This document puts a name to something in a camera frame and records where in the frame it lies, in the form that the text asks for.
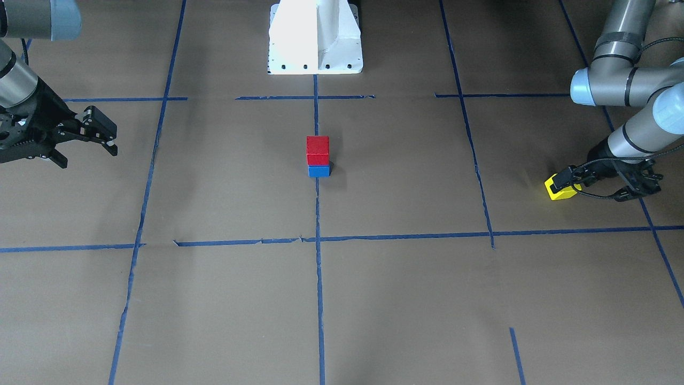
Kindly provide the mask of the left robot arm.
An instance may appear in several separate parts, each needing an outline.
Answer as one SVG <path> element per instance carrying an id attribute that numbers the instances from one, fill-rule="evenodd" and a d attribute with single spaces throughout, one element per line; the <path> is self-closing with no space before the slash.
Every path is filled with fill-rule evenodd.
<path id="1" fill-rule="evenodd" d="M 657 157 L 682 139 L 682 59 L 667 67 L 640 67 L 655 2 L 615 1 L 594 47 L 589 67 L 571 81 L 571 98 L 589 106 L 639 107 L 640 111 L 588 153 L 579 166 L 568 166 L 545 183 L 550 199 L 569 199 L 607 178 L 625 186 L 608 199 L 625 202 L 656 194 L 662 175 L 653 171 Z"/>

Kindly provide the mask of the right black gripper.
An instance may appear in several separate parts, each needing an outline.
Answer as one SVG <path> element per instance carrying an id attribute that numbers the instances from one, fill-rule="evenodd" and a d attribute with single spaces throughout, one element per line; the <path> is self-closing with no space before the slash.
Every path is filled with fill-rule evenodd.
<path id="1" fill-rule="evenodd" d="M 68 158 L 56 150 L 65 141 L 59 131 L 78 127 L 76 113 L 43 81 L 26 101 L 2 113 L 1 163 L 24 158 L 44 158 L 66 169 Z M 104 143 L 113 157 L 118 155 L 114 141 Z"/>

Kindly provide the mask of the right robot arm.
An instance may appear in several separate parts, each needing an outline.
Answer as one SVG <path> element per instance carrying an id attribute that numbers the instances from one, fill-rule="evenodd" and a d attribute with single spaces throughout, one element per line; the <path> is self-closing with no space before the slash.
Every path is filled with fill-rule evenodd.
<path id="1" fill-rule="evenodd" d="M 49 160 L 66 168 L 58 144 L 95 142 L 118 155 L 117 125 L 91 105 L 76 113 L 30 67 L 28 41 L 72 41 L 82 29 L 75 1 L 1 2 L 1 161 Z"/>

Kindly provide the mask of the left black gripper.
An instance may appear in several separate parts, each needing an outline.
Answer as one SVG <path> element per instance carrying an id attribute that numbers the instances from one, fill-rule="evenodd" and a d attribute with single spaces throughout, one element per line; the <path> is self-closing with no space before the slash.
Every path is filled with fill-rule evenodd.
<path id="1" fill-rule="evenodd" d="M 574 184 L 575 181 L 577 185 L 574 186 L 574 190 L 581 195 L 594 199 L 625 202 L 654 195 L 662 190 L 660 180 L 664 176 L 653 171 L 654 164 L 653 160 L 637 160 L 636 163 L 628 163 L 614 156 L 609 149 L 608 139 L 605 138 L 589 151 L 586 163 L 576 168 L 567 167 L 560 171 L 554 182 L 558 188 L 563 188 Z M 578 185 L 589 187 L 601 180 L 615 177 L 621 178 L 625 186 L 610 195 L 596 195 L 581 192 L 578 189 Z"/>

